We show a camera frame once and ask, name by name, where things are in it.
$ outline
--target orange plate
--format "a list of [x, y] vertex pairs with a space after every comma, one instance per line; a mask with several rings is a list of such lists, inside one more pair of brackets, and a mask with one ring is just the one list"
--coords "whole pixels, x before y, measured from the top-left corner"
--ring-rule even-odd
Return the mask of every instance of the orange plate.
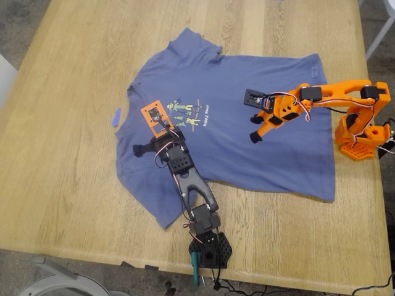
[[149, 128], [151, 129], [152, 133], [154, 134], [155, 138], [160, 137], [161, 135], [167, 133], [167, 131], [165, 129], [161, 129], [161, 131], [159, 133], [157, 133], [154, 129], [154, 127], [156, 125], [160, 125], [159, 122], [154, 122], [150, 116], [150, 114], [148, 113], [150, 110], [156, 108], [159, 111], [160, 116], [162, 117], [162, 121], [166, 122], [170, 125], [171, 129], [174, 129], [174, 126], [172, 125], [172, 123], [170, 122], [170, 119], [168, 119], [168, 116], [166, 114], [166, 111], [163, 109], [162, 104], [159, 102], [159, 100], [141, 108], [141, 113], [144, 116], [144, 119], [146, 120], [146, 122], [148, 123]]

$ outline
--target chair leg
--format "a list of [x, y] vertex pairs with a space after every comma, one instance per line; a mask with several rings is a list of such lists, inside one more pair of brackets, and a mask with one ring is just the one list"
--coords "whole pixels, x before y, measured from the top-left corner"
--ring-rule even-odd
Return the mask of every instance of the chair leg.
[[368, 60], [372, 56], [373, 52], [375, 51], [377, 46], [380, 44], [381, 40], [383, 40], [385, 34], [387, 34], [389, 28], [391, 28], [392, 24], [394, 23], [394, 20], [395, 20], [395, 18], [393, 18], [393, 17], [390, 17], [389, 19], [387, 19], [386, 23], [384, 24], [384, 27], [380, 30], [379, 34], [373, 41], [372, 45], [367, 50], [366, 60]]

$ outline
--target cartoon figure graphic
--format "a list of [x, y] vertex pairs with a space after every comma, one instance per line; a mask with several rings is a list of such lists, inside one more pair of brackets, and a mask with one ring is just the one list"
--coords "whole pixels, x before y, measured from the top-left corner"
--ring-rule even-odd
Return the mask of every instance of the cartoon figure graphic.
[[185, 120], [186, 123], [190, 123], [192, 125], [198, 125], [197, 122], [200, 122], [198, 119], [193, 119], [193, 118], [186, 118]]
[[187, 114], [187, 115], [192, 115], [192, 112], [194, 113], [199, 113], [199, 110], [201, 109], [202, 105], [194, 106], [192, 104], [190, 105], [182, 105], [181, 103], [181, 98], [175, 100], [173, 103], [167, 104], [167, 108], [170, 111], [176, 111], [179, 113]]
[[179, 98], [174, 102], [167, 104], [166, 107], [169, 109], [170, 113], [172, 111], [176, 111], [182, 114], [173, 117], [174, 119], [180, 121], [175, 126], [186, 127], [186, 123], [189, 123], [191, 125], [192, 131], [194, 131], [194, 127], [199, 125], [200, 119], [198, 119], [198, 115], [200, 109], [202, 108], [202, 105], [199, 104], [199, 100], [197, 100], [197, 105], [183, 105], [181, 104], [181, 98]]

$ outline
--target blue tape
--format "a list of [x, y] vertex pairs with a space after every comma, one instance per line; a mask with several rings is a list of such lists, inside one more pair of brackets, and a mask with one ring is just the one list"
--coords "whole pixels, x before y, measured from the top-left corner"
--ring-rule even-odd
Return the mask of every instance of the blue tape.
[[120, 115], [121, 115], [121, 108], [118, 108], [117, 111], [115, 111], [114, 118], [112, 119], [111, 122], [113, 127], [118, 126]]

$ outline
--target t-shirt sleeve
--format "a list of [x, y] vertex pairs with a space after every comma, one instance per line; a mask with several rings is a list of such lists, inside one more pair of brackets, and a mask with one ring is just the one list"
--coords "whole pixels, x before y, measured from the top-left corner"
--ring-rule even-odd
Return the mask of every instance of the t-shirt sleeve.
[[190, 67], [192, 64], [216, 59], [222, 46], [212, 44], [203, 39], [200, 34], [185, 28], [176, 39], [168, 43], [167, 49], [169, 54], [181, 60], [179, 65]]
[[145, 168], [118, 173], [118, 178], [162, 228], [167, 228], [181, 213], [181, 197], [168, 169]]

